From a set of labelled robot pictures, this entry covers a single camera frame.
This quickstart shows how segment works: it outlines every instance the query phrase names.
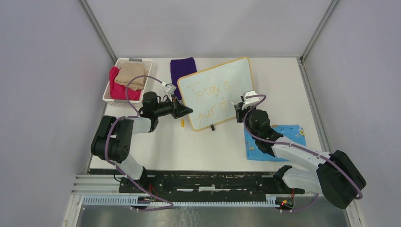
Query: purple cloth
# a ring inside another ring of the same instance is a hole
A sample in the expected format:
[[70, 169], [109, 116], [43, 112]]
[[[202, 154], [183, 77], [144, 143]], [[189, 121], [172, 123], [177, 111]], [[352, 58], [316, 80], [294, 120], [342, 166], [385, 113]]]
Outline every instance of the purple cloth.
[[174, 95], [177, 96], [178, 100], [182, 99], [177, 85], [178, 79], [195, 72], [197, 71], [196, 71], [195, 60], [193, 58], [171, 60], [170, 62], [171, 82], [174, 86], [177, 87], [177, 89], [174, 91]]

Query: blue towel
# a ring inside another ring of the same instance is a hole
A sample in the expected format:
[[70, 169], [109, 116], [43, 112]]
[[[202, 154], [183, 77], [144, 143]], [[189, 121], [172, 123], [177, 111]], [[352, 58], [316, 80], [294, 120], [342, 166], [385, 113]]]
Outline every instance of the blue towel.
[[[300, 128], [299, 125], [278, 125], [277, 127], [272, 127], [272, 129], [288, 137], [290, 140], [306, 146], [305, 137], [300, 135], [299, 133], [299, 131], [303, 130], [303, 128]], [[256, 146], [253, 138], [246, 132], [245, 128], [244, 128], [244, 134], [245, 134], [246, 158], [248, 160], [273, 161], [273, 162], [288, 161], [283, 158], [273, 157], [271, 155], [262, 153]]]

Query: white basket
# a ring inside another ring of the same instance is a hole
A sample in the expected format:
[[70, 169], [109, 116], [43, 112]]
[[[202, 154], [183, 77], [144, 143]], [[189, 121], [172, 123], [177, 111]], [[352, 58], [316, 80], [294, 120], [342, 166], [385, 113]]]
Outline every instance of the white basket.
[[[153, 61], [150, 59], [133, 59], [133, 58], [119, 58], [115, 64], [115, 67], [117, 67], [118, 69], [121, 68], [121, 65], [123, 63], [132, 63], [132, 64], [136, 64], [136, 63], [143, 63], [143, 65], [145, 66], [145, 68], [149, 71], [148, 75], [150, 74], [150, 69], [152, 68], [152, 63]], [[145, 86], [143, 87], [141, 93], [140, 93], [140, 98], [137, 101], [130, 101], [135, 108], [140, 109], [142, 107], [142, 99], [143, 99], [143, 94], [148, 92], [149, 89], [151, 89], [151, 86], [149, 85], [149, 81], [151, 81], [151, 79], [146, 78], [146, 82], [145, 82]], [[105, 90], [105, 93], [103, 94], [103, 100], [105, 100], [107, 102], [108, 105], [112, 105], [112, 106], [121, 106], [121, 107], [131, 107], [127, 100], [120, 100], [120, 99], [112, 99], [112, 97], [110, 96], [110, 82], [107, 83], [107, 87]]]

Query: folded cloth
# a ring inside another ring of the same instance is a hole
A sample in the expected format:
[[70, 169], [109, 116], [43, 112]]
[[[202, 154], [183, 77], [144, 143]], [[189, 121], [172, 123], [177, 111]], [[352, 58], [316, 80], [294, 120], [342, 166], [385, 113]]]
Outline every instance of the folded cloth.
[[[193, 74], [196, 72], [195, 60], [193, 58], [177, 59], [170, 61], [171, 82], [178, 88], [177, 81], [179, 78]], [[176, 89], [174, 95], [181, 100], [180, 90]]]
[[[125, 100], [125, 89], [126, 87], [120, 84], [117, 84], [114, 80], [119, 74], [119, 69], [117, 67], [112, 67], [109, 72], [109, 82], [110, 82], [110, 96], [112, 99], [122, 99]], [[140, 99], [141, 90], [132, 90], [128, 89], [128, 99], [137, 101]]]
[[[143, 63], [123, 63], [120, 68], [120, 72], [118, 73], [117, 77], [115, 78], [115, 82], [117, 84], [127, 86], [128, 82], [132, 80], [134, 77], [147, 75], [149, 70], [145, 68]], [[132, 90], [143, 89], [146, 82], [146, 78], [138, 78], [131, 82], [129, 88]]]

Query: red cloth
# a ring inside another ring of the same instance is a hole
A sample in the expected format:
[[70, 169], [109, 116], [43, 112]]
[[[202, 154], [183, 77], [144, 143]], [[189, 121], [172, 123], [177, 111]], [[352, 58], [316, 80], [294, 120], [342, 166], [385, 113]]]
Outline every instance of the red cloth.
[[[112, 99], [126, 100], [125, 98], [126, 87], [114, 82], [114, 79], [118, 75], [119, 71], [120, 70], [114, 66], [109, 72], [110, 96], [112, 97]], [[140, 99], [140, 92], [141, 90], [134, 91], [128, 88], [128, 99], [138, 101]]]

